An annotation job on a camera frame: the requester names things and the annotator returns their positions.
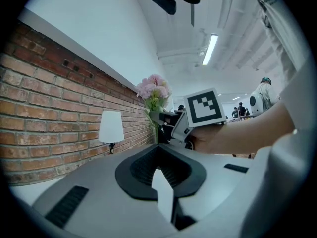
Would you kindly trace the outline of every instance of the fluorescent light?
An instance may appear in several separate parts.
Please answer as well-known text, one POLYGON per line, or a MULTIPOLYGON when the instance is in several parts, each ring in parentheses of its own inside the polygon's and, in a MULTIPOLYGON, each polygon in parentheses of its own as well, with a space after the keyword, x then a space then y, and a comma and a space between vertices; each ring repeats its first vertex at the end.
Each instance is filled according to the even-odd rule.
POLYGON ((214 47, 216 46, 217 40, 218 40, 218 35, 212 34, 211 38, 210 38, 210 41, 209 41, 208 48, 207 48, 207 52, 205 54, 203 65, 207 65, 208 64, 209 59, 210 59, 210 57, 212 55, 212 52, 214 50, 214 47))

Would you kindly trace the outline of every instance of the black oval recess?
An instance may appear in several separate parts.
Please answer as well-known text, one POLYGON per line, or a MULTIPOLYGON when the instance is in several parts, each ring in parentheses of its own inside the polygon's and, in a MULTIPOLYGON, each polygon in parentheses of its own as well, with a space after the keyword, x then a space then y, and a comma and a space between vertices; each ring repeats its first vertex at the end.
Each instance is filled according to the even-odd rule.
POLYGON ((116 168, 115 178, 129 196, 157 201, 157 192, 151 187, 157 166, 173 188, 175 198, 194 195, 206 179, 203 165, 164 145, 153 145, 126 158, 116 168))

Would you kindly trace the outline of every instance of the hand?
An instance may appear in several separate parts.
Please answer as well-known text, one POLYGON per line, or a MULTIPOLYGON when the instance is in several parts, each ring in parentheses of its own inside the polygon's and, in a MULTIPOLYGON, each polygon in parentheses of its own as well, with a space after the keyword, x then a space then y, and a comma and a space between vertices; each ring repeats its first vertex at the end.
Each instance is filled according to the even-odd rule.
POLYGON ((201 153, 210 153, 212 139, 218 134, 223 125, 212 124, 195 128, 191 133, 194 150, 201 153))

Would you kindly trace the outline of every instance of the table lamp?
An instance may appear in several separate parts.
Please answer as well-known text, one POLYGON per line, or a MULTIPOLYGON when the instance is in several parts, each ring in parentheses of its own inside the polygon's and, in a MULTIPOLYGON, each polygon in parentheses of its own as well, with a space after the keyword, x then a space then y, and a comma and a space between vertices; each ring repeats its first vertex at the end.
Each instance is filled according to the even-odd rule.
POLYGON ((116 142, 124 140, 121 112, 103 111, 98 140, 110 144, 110 154, 116 142))

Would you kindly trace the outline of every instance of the flower bouquet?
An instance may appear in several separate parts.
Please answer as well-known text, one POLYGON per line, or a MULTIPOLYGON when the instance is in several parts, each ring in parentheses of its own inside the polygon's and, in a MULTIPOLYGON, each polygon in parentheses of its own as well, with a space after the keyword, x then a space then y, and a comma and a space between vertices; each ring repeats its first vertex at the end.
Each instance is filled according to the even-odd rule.
POLYGON ((142 83, 135 87, 138 90, 138 96, 141 96, 145 103, 144 113, 152 123, 155 129, 155 143, 158 143, 158 128, 159 125, 152 121, 149 116, 149 111, 163 111, 168 104, 168 98, 172 94, 167 82, 159 75, 152 75, 144 78, 142 83))

